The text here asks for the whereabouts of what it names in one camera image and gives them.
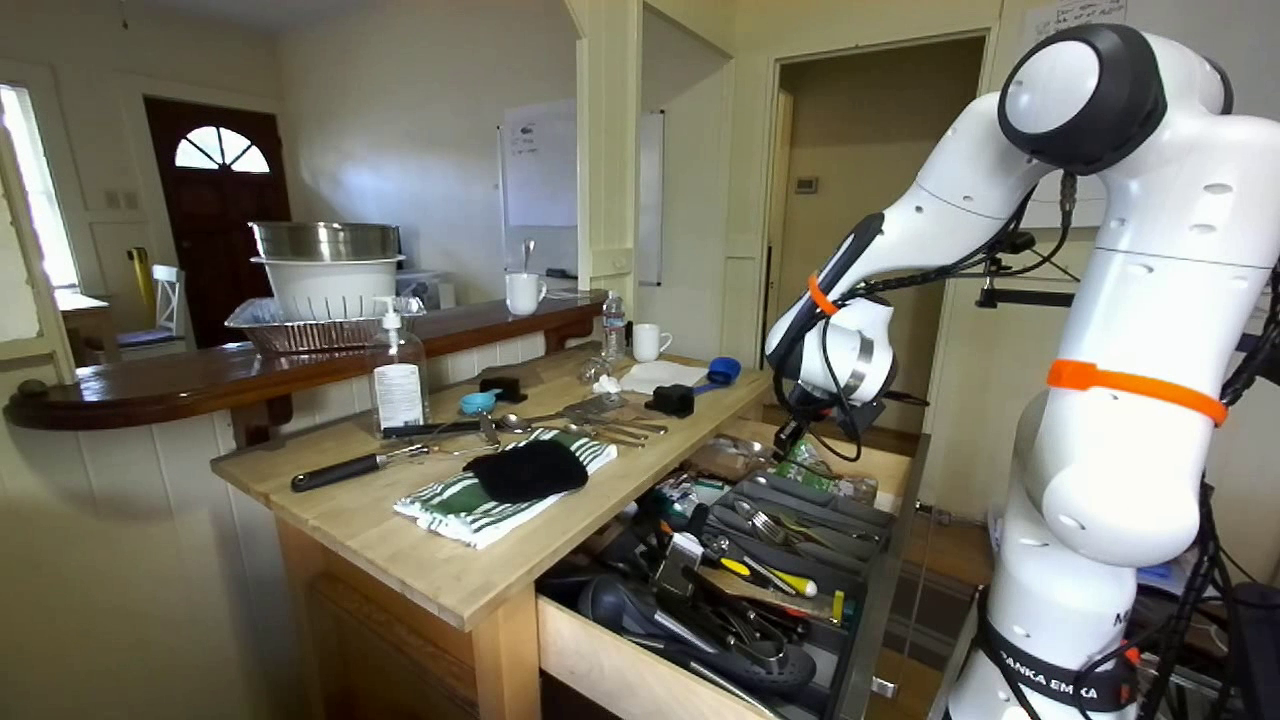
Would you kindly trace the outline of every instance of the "cabinet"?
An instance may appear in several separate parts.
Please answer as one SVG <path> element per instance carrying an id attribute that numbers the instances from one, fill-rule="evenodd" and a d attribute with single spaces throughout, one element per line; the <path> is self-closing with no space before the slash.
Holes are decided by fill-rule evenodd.
<path id="1" fill-rule="evenodd" d="M 529 393 L 521 415 L 581 401 L 589 393 L 575 381 L 581 358 L 583 353 L 557 353 L 521 367 Z M 467 389 L 435 393 L 435 415 L 450 415 L 461 393 Z M 393 515 L 400 494 L 456 470 L 467 457 L 492 451 L 485 437 L 440 441 L 421 458 L 325 492 L 293 492 L 289 481 L 376 446 L 368 415 L 244 446 L 212 469 L 272 507 L 279 523 L 295 621 L 307 635 L 317 716 L 538 716 L 538 672 L 621 716 L 687 716 L 690 707 L 759 716 L 752 699 L 538 599 L 533 584 L 717 426 L 752 413 L 763 393 L 763 371 L 702 393 L 687 419 L 673 419 L 643 446 L 623 446 L 589 487 L 485 553 Z M 905 485 L 916 475 L 911 457 L 890 451 L 885 451 L 885 470 Z M 888 610 L 890 580 L 877 584 L 870 595 Z M 853 651 L 853 695 L 870 676 L 870 651 L 870 645 Z"/>

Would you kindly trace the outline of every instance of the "dish rack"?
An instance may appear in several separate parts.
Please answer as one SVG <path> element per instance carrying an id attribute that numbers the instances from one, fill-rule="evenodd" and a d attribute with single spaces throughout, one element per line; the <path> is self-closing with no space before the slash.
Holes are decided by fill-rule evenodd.
<path id="1" fill-rule="evenodd" d="M 395 297 L 404 319 L 428 315 L 414 297 Z M 368 347 L 378 332 L 376 319 L 293 319 L 274 297 L 244 299 L 222 329 L 244 332 L 258 353 L 300 355 L 300 353 L 351 353 Z"/>

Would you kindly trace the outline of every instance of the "black cloth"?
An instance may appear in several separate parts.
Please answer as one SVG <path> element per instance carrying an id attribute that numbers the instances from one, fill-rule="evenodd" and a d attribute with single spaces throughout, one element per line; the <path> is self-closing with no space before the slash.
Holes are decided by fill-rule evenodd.
<path id="1" fill-rule="evenodd" d="M 589 464 L 561 441 L 533 441 L 467 464 L 485 492 L 505 505 L 542 498 L 589 485 Z"/>

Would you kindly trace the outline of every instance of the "arched window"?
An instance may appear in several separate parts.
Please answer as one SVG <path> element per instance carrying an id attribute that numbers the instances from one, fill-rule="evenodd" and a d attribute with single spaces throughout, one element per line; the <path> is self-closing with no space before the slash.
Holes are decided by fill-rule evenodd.
<path id="1" fill-rule="evenodd" d="M 244 177 L 272 172 L 269 154 L 248 135 L 220 128 L 220 123 L 192 128 L 176 142 L 171 163 L 195 169 L 195 172 L 244 172 Z"/>

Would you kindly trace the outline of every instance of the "cup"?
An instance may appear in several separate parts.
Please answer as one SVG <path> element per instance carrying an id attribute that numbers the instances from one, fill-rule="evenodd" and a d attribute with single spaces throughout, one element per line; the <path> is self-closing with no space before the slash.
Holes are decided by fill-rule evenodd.
<path id="1" fill-rule="evenodd" d="M 537 310 L 537 302 L 546 297 L 546 285 L 537 270 L 509 270 L 505 275 L 505 302 L 512 315 Z"/>
<path id="2" fill-rule="evenodd" d="M 631 325 L 631 355 L 637 355 L 637 364 L 649 364 L 669 347 L 673 347 L 673 332 L 664 332 L 656 325 Z"/>

